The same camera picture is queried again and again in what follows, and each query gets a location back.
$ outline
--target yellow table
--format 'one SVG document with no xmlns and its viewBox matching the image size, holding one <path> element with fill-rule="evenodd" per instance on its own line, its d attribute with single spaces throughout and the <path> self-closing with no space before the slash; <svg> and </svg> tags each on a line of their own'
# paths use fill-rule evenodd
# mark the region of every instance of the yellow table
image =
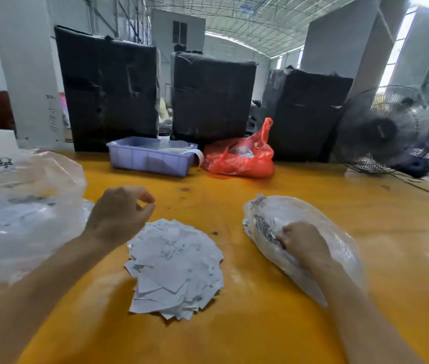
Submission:
<svg viewBox="0 0 429 364">
<path fill-rule="evenodd" d="M 186 178 L 114 170 L 108 157 L 76 155 L 86 198 L 143 185 L 157 199 L 152 220 L 177 219 L 223 251 L 223 288 L 191 321 L 127 313 L 135 280 L 126 246 L 64 297 L 20 364 L 242 364 L 345 362 L 326 312 L 258 251 L 242 231 L 242 205 L 256 193 L 311 203 L 356 239 L 369 293 L 429 363 L 429 194 L 391 176 L 345 177 L 340 165 L 277 164 L 271 179 L 208 174 Z"/>
</svg>

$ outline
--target corrugated metal roof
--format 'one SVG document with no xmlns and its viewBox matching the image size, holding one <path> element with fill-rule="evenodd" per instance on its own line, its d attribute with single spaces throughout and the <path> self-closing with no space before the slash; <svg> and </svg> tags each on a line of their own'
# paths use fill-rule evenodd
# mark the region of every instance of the corrugated metal roof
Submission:
<svg viewBox="0 0 429 364">
<path fill-rule="evenodd" d="M 273 57 L 304 44 L 309 23 L 353 0 L 148 0 L 156 9 L 206 19 L 206 30 Z"/>
</svg>

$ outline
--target black wrapped package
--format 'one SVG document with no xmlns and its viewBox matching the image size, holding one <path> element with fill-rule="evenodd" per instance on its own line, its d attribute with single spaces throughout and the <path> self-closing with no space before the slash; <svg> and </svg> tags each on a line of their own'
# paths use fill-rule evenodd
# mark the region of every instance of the black wrapped package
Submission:
<svg viewBox="0 0 429 364">
<path fill-rule="evenodd" d="M 108 152 L 129 136 L 157 137 L 155 46 L 55 27 L 75 151 Z"/>
<path fill-rule="evenodd" d="M 296 70 L 271 70 L 260 108 L 257 128 L 273 119 L 268 144 L 274 160 L 327 162 L 334 144 L 334 129 L 353 79 Z"/>
<path fill-rule="evenodd" d="M 257 64 L 187 52 L 171 58 L 171 139 L 205 145 L 242 138 Z"/>
</svg>

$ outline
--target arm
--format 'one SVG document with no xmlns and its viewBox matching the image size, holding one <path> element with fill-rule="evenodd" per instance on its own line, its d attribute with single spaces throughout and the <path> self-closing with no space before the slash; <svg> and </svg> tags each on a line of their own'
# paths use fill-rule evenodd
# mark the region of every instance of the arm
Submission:
<svg viewBox="0 0 429 364">
<path fill-rule="evenodd" d="M 351 364 L 422 363 L 398 332 L 331 258 L 317 228 L 305 223 L 284 227 L 278 240 L 319 284 Z"/>
<path fill-rule="evenodd" d="M 137 200 L 147 204 L 144 208 Z M 113 249 L 133 238 L 154 211 L 142 187 L 108 189 L 81 236 L 0 294 L 0 364 L 14 363 L 68 290 Z"/>
</svg>

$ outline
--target purple plastic bin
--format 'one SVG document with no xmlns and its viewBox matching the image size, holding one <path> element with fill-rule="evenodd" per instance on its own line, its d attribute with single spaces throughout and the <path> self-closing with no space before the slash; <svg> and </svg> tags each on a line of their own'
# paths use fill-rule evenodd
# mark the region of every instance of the purple plastic bin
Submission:
<svg viewBox="0 0 429 364">
<path fill-rule="evenodd" d="M 155 145 L 160 139 L 129 137 L 107 144 L 110 151 L 110 163 L 113 167 L 130 170 L 156 172 L 158 174 L 185 177 L 193 164 L 195 154 L 169 153 L 141 146 Z M 176 140 L 169 141 L 171 147 L 184 148 L 191 143 Z"/>
</svg>

